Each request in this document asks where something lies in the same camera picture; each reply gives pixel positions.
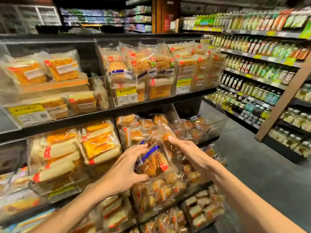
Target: gray floor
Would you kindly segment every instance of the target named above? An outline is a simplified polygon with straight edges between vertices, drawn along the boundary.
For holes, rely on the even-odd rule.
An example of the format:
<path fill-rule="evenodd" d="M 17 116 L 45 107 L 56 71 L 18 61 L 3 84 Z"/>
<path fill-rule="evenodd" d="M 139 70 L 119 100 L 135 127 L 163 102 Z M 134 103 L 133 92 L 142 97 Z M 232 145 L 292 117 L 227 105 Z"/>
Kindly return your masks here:
<path fill-rule="evenodd" d="M 204 110 L 215 110 L 205 104 Z M 305 231 L 311 232 L 310 163 L 296 165 L 229 119 L 217 144 L 227 169 Z"/>

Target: price label strip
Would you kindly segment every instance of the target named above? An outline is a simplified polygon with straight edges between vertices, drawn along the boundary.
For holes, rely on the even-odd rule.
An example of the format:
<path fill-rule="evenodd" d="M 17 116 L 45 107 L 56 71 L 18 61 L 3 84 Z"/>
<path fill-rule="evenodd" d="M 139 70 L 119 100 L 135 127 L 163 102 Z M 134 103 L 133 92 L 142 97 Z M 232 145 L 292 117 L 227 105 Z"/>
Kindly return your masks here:
<path fill-rule="evenodd" d="M 188 93 L 190 90 L 190 83 L 191 83 L 191 78 L 177 80 L 175 95 Z"/>
<path fill-rule="evenodd" d="M 136 86 L 129 88 L 121 88 L 116 90 L 118 105 L 127 105 L 131 103 L 138 103 L 138 95 Z"/>
<path fill-rule="evenodd" d="M 52 117 L 41 104 L 10 107 L 8 110 L 21 125 L 30 125 L 52 120 Z"/>

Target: left hand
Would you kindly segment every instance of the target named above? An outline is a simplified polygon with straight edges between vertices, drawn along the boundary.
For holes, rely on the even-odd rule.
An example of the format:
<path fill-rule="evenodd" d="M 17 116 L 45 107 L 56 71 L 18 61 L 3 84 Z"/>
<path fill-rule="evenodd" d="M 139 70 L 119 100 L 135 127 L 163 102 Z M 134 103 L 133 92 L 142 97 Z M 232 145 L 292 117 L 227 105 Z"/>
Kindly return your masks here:
<path fill-rule="evenodd" d="M 95 197 L 100 202 L 108 196 L 129 190 L 134 184 L 149 180 L 147 174 L 134 172 L 137 158 L 148 151 L 147 144 L 128 148 L 109 171 L 93 185 Z"/>

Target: hand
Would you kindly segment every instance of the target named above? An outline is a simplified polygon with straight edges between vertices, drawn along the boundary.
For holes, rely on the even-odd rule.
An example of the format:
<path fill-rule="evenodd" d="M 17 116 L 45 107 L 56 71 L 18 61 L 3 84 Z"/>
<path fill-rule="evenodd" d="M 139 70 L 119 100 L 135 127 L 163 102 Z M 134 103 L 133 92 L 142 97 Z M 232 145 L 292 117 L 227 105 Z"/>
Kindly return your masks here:
<path fill-rule="evenodd" d="M 127 191 L 138 182 L 149 180 L 147 174 L 134 172 L 134 164 L 141 154 L 148 151 L 147 146 L 147 144 L 131 146 L 118 158 L 109 171 L 94 183 L 98 202 L 108 196 Z"/>
<path fill-rule="evenodd" d="M 177 146 L 182 151 L 191 164 L 196 168 L 206 170 L 209 164 L 214 164 L 215 162 L 218 163 L 216 160 L 201 151 L 201 149 L 192 141 L 179 140 L 173 136 L 169 136 L 168 139 L 170 143 Z"/>

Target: right hand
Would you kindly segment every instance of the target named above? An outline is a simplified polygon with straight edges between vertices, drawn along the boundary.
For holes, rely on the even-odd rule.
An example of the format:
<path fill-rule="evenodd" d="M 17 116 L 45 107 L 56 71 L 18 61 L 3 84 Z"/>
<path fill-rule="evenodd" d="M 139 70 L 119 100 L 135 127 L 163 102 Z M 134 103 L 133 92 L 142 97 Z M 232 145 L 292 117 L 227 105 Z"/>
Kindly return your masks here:
<path fill-rule="evenodd" d="M 206 170 L 209 165 L 217 162 L 204 153 L 192 141 L 179 140 L 173 136 L 169 136 L 168 138 L 170 143 L 181 149 L 182 153 L 190 160 L 194 167 Z"/>

